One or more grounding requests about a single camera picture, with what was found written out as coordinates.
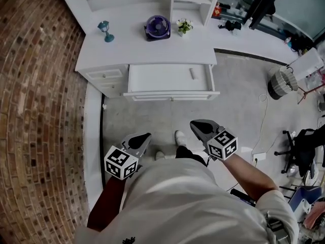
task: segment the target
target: concrete floor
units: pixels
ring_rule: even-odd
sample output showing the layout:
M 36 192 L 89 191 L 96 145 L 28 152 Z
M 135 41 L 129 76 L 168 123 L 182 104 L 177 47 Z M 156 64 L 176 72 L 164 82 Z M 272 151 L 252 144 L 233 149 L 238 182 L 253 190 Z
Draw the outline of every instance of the concrete floor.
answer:
M 262 60 L 216 54 L 218 65 L 213 68 L 215 87 L 220 91 L 213 101 L 152 101 L 128 102 L 125 98 L 105 99 L 107 110 L 103 118 L 104 152 L 112 144 L 118 145 L 127 135 L 135 132 L 152 133 L 152 141 L 142 163 L 152 162 L 157 150 L 168 157 L 176 152 L 174 133 L 181 130 L 188 138 L 187 147 L 201 154 L 203 146 L 191 131 L 189 122 L 206 118 L 231 129 L 239 139 L 237 154 L 251 162 L 251 150 L 258 142 L 267 101 L 258 97 L 265 94 L 267 77 L 278 70 L 278 66 Z M 316 95 L 310 94 L 300 105 L 299 93 L 286 95 L 278 101 L 269 97 L 269 106 L 263 124 L 262 136 L 253 153 L 268 151 L 266 160 L 257 168 L 265 172 L 279 185 L 287 182 L 281 174 L 284 157 L 273 155 L 275 150 L 285 148 L 282 130 L 296 131 L 317 128 L 319 112 Z M 236 184 L 235 179 L 221 162 L 211 161 L 209 169 L 223 189 Z

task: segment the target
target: person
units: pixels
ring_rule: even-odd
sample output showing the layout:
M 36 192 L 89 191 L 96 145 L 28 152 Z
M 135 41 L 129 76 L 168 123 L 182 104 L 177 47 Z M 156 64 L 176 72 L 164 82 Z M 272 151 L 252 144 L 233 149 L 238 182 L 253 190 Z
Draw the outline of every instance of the person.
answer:
M 132 178 L 119 211 L 125 180 L 110 178 L 92 209 L 87 228 L 76 231 L 83 243 L 275 243 L 267 219 L 280 221 L 296 243 L 295 215 L 274 182 L 240 156 L 222 161 L 253 207 L 219 188 L 205 161 L 186 148 L 181 131 L 175 133 L 176 158 L 142 167 Z

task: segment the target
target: desk fan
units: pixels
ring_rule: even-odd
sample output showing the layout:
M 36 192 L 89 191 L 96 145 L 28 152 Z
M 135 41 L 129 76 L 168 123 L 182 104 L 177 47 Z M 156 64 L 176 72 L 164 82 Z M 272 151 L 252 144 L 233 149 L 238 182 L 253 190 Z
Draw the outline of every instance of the desk fan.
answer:
M 144 26 L 147 41 L 168 39 L 171 36 L 171 23 L 161 15 L 151 16 Z

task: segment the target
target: open drawer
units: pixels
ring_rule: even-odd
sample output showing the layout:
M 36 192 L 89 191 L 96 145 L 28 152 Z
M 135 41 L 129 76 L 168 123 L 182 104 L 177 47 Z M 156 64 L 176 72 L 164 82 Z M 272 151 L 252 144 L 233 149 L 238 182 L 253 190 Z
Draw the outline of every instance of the open drawer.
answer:
M 213 100 L 215 91 L 210 65 L 130 65 L 127 93 L 134 101 Z

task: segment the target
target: box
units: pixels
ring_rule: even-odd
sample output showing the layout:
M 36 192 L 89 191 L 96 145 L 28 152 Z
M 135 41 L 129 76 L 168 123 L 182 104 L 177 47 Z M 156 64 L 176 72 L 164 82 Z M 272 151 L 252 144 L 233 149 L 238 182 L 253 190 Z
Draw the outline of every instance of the box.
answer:
M 139 159 L 112 146 L 104 157 L 105 171 L 124 180 L 137 171 Z
M 226 160 L 238 149 L 238 138 L 225 129 L 207 142 L 211 157 Z

